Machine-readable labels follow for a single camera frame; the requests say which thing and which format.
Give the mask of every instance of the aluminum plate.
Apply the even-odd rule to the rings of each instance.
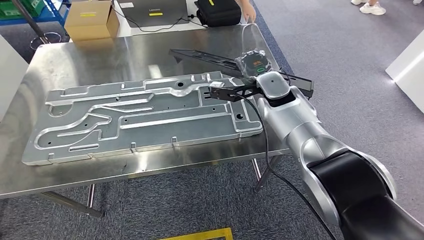
[[[52,90],[23,153],[47,165],[249,137],[262,132],[243,101],[209,96],[221,72]]]

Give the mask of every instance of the robotic arm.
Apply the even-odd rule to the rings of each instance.
[[[210,96],[234,102],[241,100],[237,94],[261,94],[258,111],[298,161],[307,194],[324,221],[338,225],[345,240],[424,240],[424,226],[395,202],[395,184],[383,164],[332,137],[315,108],[281,73],[250,79],[241,88],[211,86]]]

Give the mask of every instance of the black bag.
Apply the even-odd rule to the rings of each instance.
[[[208,27],[237,25],[242,17],[242,10],[234,0],[198,0],[195,4],[197,17]]]

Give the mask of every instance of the stainless steel table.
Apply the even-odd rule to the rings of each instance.
[[[264,135],[259,134],[45,166],[27,166],[21,162],[38,112],[50,90],[215,70],[201,62],[177,63],[168,54],[171,48],[196,49],[228,58],[238,57],[243,47],[245,50],[258,48],[265,50],[273,67],[278,69],[258,27],[254,24],[246,27],[244,44],[242,30],[243,26],[237,25],[40,46],[0,123],[0,198],[41,193],[42,197],[99,217],[100,212],[91,208],[95,183],[264,157]],[[269,155],[287,153],[287,147],[281,144],[274,131],[265,127]],[[273,157],[271,162],[276,161],[277,157]],[[82,185],[91,185],[88,206],[52,192]]]

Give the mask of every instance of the metal pole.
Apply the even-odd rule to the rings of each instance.
[[[253,164],[254,174],[256,175],[256,179],[259,181],[261,180],[261,170],[259,170],[258,162],[256,161],[256,158],[252,159],[252,164]]]
[[[42,193],[39,193],[38,195],[44,199],[69,207],[71,209],[75,209],[81,213],[93,216],[95,218],[101,218],[103,216],[103,213],[101,211],[94,210],[91,207],[88,207],[77,201],[71,200],[53,191],[42,192]]]
[[[90,185],[90,191],[88,192],[88,201],[87,201],[87,206],[89,208],[93,208],[93,202],[94,202],[94,188],[95,185],[91,184]]]
[[[37,25],[37,23],[22,5],[22,3],[19,0],[12,0],[12,2],[13,5],[15,5],[15,7],[19,10],[20,14],[22,14],[23,18],[28,22],[29,26],[31,26],[32,30],[34,30],[34,32],[41,39],[43,44],[49,44],[50,42],[49,40],[47,40],[47,37],[44,35],[44,32],[40,29],[40,27]]]
[[[277,165],[277,163],[279,162],[280,158],[281,158],[280,155],[273,156],[271,158],[271,161],[269,161],[269,165],[271,166],[271,168],[274,168]],[[258,193],[261,190],[261,188],[263,186],[265,186],[265,184],[267,183],[267,180],[270,177],[270,175],[271,175],[271,170],[267,167],[265,169],[265,171],[263,172],[262,177],[259,179],[259,181],[257,182],[256,186],[254,187],[254,191],[255,192]]]

